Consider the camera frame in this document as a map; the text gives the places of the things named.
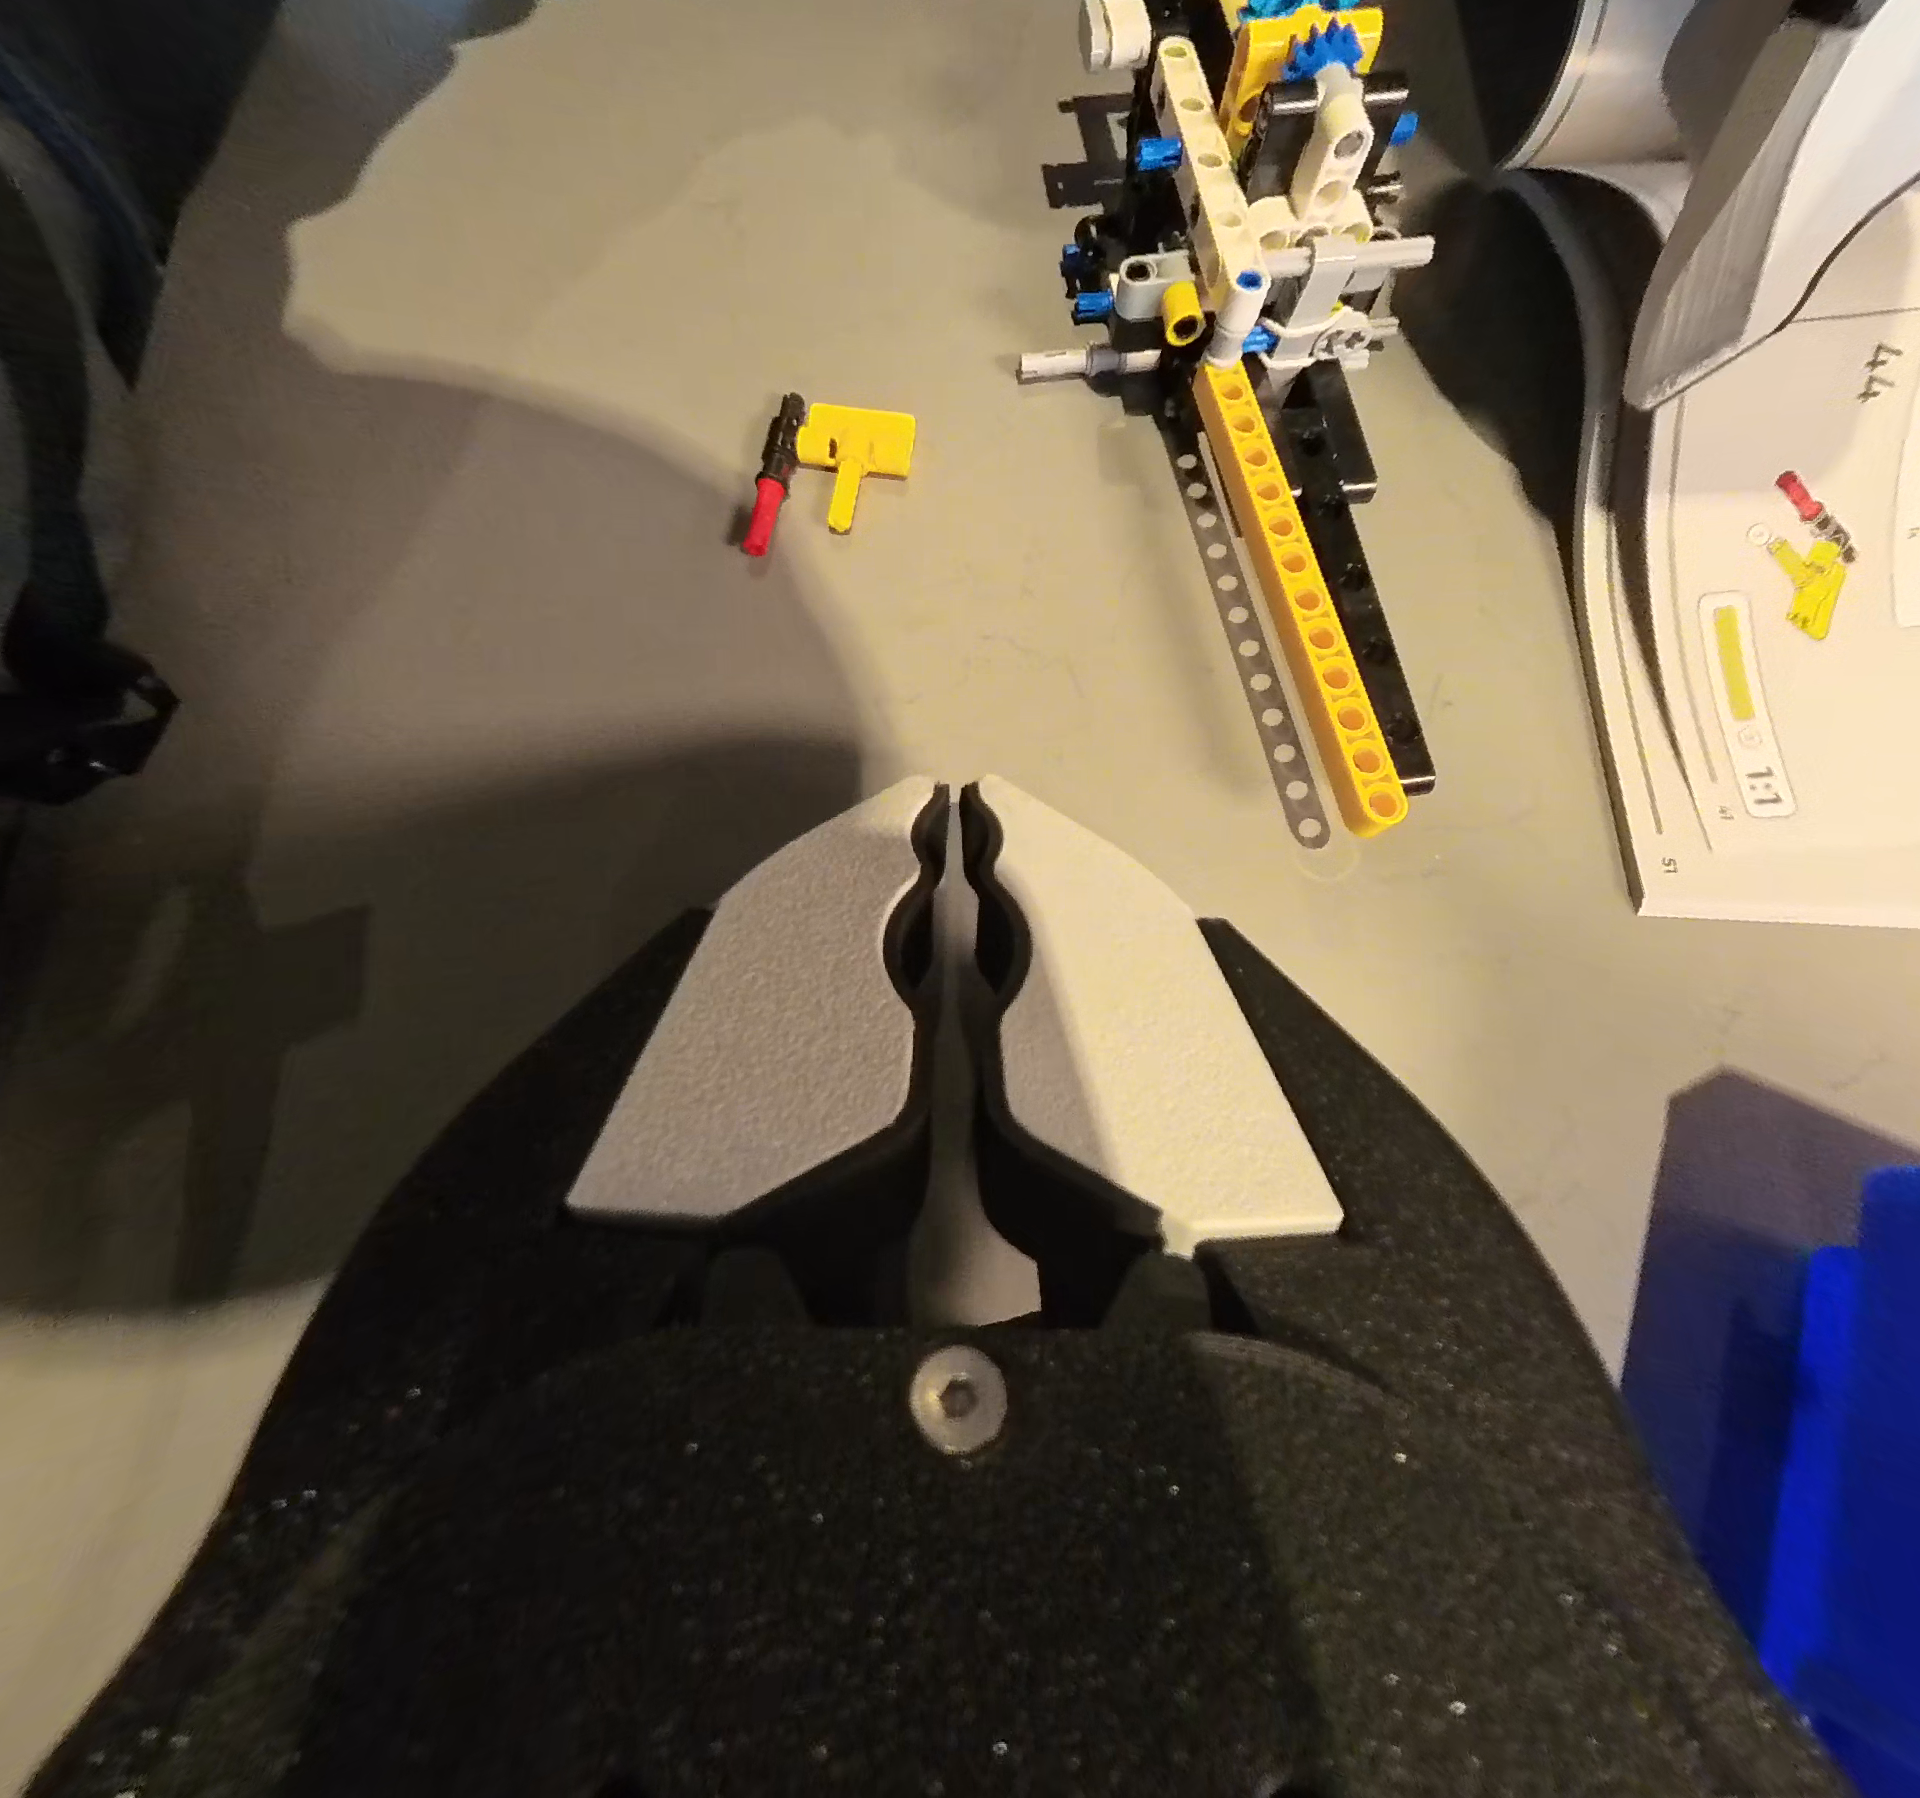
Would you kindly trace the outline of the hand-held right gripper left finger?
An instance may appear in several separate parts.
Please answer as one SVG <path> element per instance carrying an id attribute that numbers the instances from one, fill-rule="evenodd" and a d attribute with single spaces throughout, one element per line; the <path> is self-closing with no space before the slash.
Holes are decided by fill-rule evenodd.
<path id="1" fill-rule="evenodd" d="M 717 1229 L 915 1135 L 941 1006 L 948 804 L 946 784 L 903 777 L 721 896 L 571 1215 Z"/>

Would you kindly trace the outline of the lego instruction booklet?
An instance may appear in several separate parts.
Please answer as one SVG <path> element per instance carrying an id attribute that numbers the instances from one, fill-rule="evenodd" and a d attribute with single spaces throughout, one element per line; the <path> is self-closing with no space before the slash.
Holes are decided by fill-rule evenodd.
<path id="1" fill-rule="evenodd" d="M 1773 338 L 1655 409 L 1628 354 L 1760 45 L 1872 0 L 1452 0 L 1496 181 L 1579 352 L 1568 575 L 1645 917 L 1915 927 L 1915 184 Z"/>

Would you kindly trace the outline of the red black lego pin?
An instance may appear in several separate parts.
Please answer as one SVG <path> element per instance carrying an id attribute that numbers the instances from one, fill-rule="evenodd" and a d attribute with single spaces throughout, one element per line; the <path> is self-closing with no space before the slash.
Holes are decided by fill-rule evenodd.
<path id="1" fill-rule="evenodd" d="M 794 475 L 800 469 L 800 435 L 807 421 L 807 400 L 800 394 L 783 394 L 782 403 L 772 419 L 766 439 L 761 450 L 755 479 L 752 503 L 746 516 L 746 528 L 740 538 L 745 556 L 763 560 L 774 548 L 778 520 L 788 501 Z"/>

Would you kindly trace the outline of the blue plastic parts bin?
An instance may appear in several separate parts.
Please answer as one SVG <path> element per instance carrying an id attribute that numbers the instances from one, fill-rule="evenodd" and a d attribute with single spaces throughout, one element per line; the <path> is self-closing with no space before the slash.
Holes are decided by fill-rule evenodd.
<path id="1" fill-rule="evenodd" d="M 1915 1146 L 1738 1070 L 1676 1094 L 1621 1387 L 1773 1685 L 1915 1795 Z"/>

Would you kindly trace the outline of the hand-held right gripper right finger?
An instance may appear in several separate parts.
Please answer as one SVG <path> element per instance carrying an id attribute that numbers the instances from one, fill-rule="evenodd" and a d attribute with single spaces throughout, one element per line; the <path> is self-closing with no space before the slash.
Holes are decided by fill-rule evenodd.
<path id="1" fill-rule="evenodd" d="M 1005 777 L 973 799 L 978 916 L 1014 923 L 995 1021 L 1013 1135 L 1178 1259 L 1336 1235 L 1342 1207 L 1199 917 Z"/>

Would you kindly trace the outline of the yellow lego connector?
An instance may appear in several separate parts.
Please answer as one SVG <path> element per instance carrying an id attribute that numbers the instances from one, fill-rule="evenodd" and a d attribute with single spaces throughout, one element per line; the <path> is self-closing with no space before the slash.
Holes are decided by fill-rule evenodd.
<path id="1" fill-rule="evenodd" d="M 815 401 L 800 426 L 797 465 L 834 476 L 829 533 L 853 533 L 866 479 L 903 480 L 912 473 L 919 423 L 911 414 Z"/>

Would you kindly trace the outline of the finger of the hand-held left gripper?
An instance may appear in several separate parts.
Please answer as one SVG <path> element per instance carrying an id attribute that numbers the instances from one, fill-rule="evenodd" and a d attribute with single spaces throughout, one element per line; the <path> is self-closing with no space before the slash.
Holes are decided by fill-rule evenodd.
<path id="1" fill-rule="evenodd" d="M 1919 0 L 1785 18 L 1696 167 L 1641 301 L 1628 401 L 1655 409 L 1780 331 L 1853 233 L 1915 184 Z"/>

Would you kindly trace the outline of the lego technic vehicle model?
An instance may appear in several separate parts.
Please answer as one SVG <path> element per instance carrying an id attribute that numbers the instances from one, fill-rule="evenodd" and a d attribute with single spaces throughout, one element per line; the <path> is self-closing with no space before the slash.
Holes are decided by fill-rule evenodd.
<path id="1" fill-rule="evenodd" d="M 1083 157 L 1043 168 L 1083 381 L 1167 455 L 1292 841 L 1401 825 L 1436 787 L 1356 522 L 1380 489 L 1355 379 L 1399 338 L 1420 129 L 1371 0 L 1083 0 Z"/>

